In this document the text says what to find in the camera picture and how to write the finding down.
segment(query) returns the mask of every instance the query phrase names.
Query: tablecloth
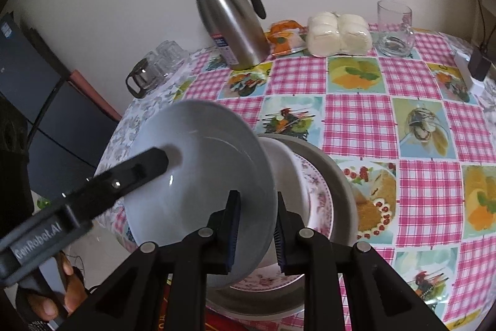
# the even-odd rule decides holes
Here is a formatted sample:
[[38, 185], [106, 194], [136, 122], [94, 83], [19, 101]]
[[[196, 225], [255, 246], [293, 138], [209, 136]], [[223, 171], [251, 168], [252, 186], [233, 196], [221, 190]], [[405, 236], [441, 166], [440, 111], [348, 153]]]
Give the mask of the tablecloth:
[[[370, 29], [375, 34], [377, 27]], [[197, 51], [177, 83], [131, 103], [97, 173], [125, 160], [143, 123], [169, 103], [217, 101], [257, 133], [297, 136], [334, 158], [353, 186], [370, 193], [368, 205], [359, 206], [357, 238], [367, 239], [450, 329], [467, 324], [496, 298], [496, 85], [489, 77], [474, 98], [453, 60], [470, 45], [426, 30], [415, 37], [406, 58], [376, 47], [366, 57], [301, 51], [244, 72], [228, 69], [214, 48]], [[288, 124], [289, 117], [300, 124]], [[427, 127], [419, 128], [423, 119]], [[129, 251], [136, 248], [122, 201], [98, 220]], [[342, 283], [341, 292], [351, 329]], [[299, 329], [303, 313], [244, 323]]]

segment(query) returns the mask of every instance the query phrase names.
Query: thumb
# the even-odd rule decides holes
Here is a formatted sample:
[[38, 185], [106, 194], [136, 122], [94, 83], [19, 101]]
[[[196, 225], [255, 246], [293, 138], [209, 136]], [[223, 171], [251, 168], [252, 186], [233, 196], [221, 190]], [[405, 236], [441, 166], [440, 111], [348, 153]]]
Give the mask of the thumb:
[[33, 312], [43, 321], [53, 320], [59, 314], [57, 306], [48, 297], [30, 294], [28, 302]]

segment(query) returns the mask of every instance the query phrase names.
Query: plastic wrapped bread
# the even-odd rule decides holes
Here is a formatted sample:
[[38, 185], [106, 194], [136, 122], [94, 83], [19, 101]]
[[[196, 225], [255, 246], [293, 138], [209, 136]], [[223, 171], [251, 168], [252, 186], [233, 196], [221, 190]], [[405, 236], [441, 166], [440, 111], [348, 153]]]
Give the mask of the plastic wrapped bread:
[[319, 13], [308, 20], [307, 47], [317, 57], [366, 55], [372, 48], [369, 25], [358, 15]]

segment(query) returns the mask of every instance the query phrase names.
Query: cabinet door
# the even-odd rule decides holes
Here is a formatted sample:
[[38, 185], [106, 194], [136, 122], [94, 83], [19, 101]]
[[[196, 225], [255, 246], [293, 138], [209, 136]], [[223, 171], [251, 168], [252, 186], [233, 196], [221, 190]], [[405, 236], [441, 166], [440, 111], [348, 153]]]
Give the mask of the cabinet door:
[[95, 168], [116, 126], [69, 83], [62, 85], [40, 123], [44, 133]]
[[33, 123], [59, 79], [6, 14], [0, 20], [0, 92]]
[[93, 176], [95, 168], [81, 161], [37, 131], [29, 148], [29, 185], [49, 200], [78, 189]]

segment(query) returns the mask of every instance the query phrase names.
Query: upside down glass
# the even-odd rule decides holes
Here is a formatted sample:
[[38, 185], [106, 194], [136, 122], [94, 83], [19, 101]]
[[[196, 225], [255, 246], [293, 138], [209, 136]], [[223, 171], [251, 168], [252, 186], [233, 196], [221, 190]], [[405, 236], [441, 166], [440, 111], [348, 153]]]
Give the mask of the upside down glass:
[[377, 3], [379, 49], [388, 56], [408, 56], [415, 43], [412, 10], [400, 2]]

